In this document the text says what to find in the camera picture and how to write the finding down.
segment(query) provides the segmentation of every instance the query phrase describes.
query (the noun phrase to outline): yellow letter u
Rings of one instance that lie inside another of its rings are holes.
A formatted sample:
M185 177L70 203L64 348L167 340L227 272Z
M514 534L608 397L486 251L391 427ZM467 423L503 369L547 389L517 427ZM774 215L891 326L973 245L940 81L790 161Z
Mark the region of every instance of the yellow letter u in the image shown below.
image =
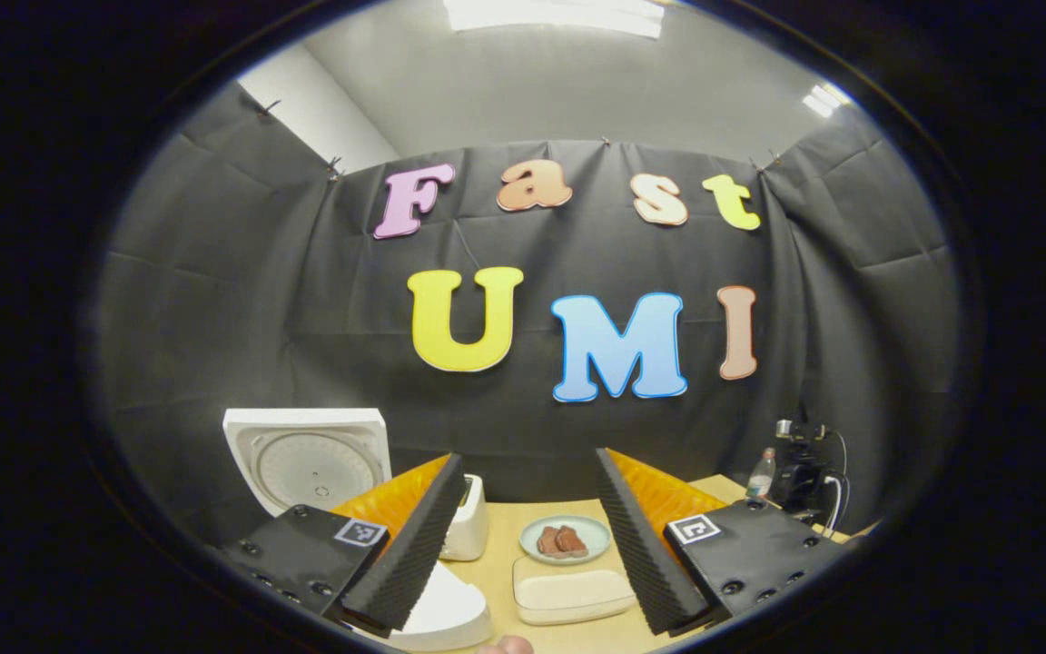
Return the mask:
M427 270L406 281L414 293L411 335L423 361L451 373L478 373L499 363L511 348L515 287L523 281L518 268L483 268L474 283L486 294L485 331L477 343L456 343L450 333L451 293L462 283L453 270Z

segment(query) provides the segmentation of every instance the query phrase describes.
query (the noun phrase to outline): ceiling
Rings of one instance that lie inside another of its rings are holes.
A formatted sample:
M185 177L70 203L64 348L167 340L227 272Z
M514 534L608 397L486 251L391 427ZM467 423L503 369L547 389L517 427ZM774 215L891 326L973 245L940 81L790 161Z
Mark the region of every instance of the ceiling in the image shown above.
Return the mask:
M822 123L822 82L692 8L659 40L573 26L453 32L444 0L393 0L304 45L400 156L599 138L767 161Z

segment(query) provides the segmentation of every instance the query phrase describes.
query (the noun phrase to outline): white appliance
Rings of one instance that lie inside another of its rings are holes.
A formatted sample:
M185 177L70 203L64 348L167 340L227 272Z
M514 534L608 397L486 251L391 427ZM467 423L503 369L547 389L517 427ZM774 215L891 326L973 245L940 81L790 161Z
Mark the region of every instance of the white appliance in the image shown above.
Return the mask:
M401 630L392 630L389 637L354 631L399 650L448 651L488 640L494 626L486 600L478 588L463 583L444 564L435 562L423 596Z
M454 511L454 519L447 531L447 541L438 555L451 561L474 561L486 547L486 531L491 524L486 517L486 496L482 492L482 477L465 476L465 493Z
M228 409L224 435L272 516L294 504L331 511L390 479L378 409Z

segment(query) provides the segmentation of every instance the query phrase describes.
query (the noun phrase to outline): hand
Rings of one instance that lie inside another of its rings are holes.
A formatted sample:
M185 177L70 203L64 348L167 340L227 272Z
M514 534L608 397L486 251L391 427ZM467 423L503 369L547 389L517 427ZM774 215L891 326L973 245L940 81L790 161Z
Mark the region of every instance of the hand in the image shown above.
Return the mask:
M535 654L535 648L524 637L504 636L499 645L483 645L474 654Z

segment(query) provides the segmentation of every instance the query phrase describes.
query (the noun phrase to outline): finger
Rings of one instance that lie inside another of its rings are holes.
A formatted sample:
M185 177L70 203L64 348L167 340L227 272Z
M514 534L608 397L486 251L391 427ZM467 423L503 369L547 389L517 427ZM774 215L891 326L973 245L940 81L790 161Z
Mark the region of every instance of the finger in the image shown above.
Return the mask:
M499 647L505 654L535 654L535 648L525 637L504 636L499 640Z

